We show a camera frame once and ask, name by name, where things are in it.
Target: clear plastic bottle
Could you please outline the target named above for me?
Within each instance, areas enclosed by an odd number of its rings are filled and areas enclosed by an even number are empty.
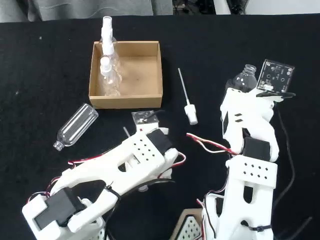
[[[58,131],[57,141],[53,144],[55,149],[61,151],[64,147],[75,144],[97,117],[97,111],[84,103]]]
[[[104,16],[101,28],[101,41],[103,57],[108,57],[111,60],[112,68],[120,72],[120,58],[115,51],[114,42],[116,39],[113,37],[112,18]]]
[[[120,96],[119,84],[121,76],[113,69],[111,61],[107,56],[100,60],[100,88],[103,90],[105,96],[116,97]]]
[[[244,93],[250,92],[257,86],[256,70],[257,68],[255,66],[246,64],[242,72],[228,81],[226,87],[238,89]]]

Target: open cardboard box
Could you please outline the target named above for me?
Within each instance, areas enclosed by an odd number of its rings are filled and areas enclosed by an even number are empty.
[[[163,96],[161,53],[158,41],[118,41],[114,48],[121,66],[121,96],[99,95],[102,44],[94,42],[89,99],[96,109],[160,108]]]

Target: robotic arm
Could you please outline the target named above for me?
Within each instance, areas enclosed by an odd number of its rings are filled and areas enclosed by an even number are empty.
[[[206,240],[273,240],[271,229],[273,191],[276,188],[279,147],[269,123],[275,102],[293,97],[287,93],[294,68],[265,60],[255,88],[242,91],[236,84],[226,90],[220,106],[223,138],[233,157],[226,161],[225,194],[215,191],[203,200],[202,229]],[[237,78],[240,86],[245,83]],[[244,199],[252,188],[252,200]],[[222,212],[217,203],[223,201]]]
[[[137,132],[102,156],[65,170],[50,197],[37,195],[22,213],[38,240],[98,239],[91,237],[103,235],[101,216],[115,206],[118,197],[160,175],[170,177],[178,154],[160,129],[148,134]],[[126,171],[120,170],[123,164]],[[107,186],[96,202],[80,199],[72,192],[72,187],[94,180]]]

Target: gray fabric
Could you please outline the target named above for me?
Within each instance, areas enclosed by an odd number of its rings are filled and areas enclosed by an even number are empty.
[[[27,20],[26,15],[16,0],[0,0],[0,23]]]
[[[0,7],[0,22],[173,14],[172,0],[0,0]]]

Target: black fabric surface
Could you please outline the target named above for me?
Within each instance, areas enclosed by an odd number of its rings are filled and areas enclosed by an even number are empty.
[[[122,40],[158,40],[162,54],[163,102],[160,123],[170,128],[173,145],[187,162],[173,171],[175,184],[153,185],[123,199],[110,220],[117,240],[167,240],[183,209],[197,208],[196,198],[220,188],[226,154],[211,155],[185,137],[186,132],[222,140],[220,104],[228,78],[244,64],[264,59],[296,67],[289,90],[296,97],[279,104],[287,127],[296,180],[272,218],[275,234],[292,233],[309,216],[312,222],[297,239],[318,239],[320,151],[320,15],[287,16],[123,16],[114,17],[114,36]],[[133,133],[131,110],[99,110],[99,118],[71,147],[52,145],[58,129],[88,103],[93,41],[101,20],[0,24],[0,233],[1,239],[34,236],[21,209],[31,193],[68,168],[67,161],[99,154]],[[199,124],[189,126],[177,68],[184,76]],[[280,148],[275,197],[291,171],[285,136],[277,117]],[[101,184],[86,184],[79,194],[94,198]]]

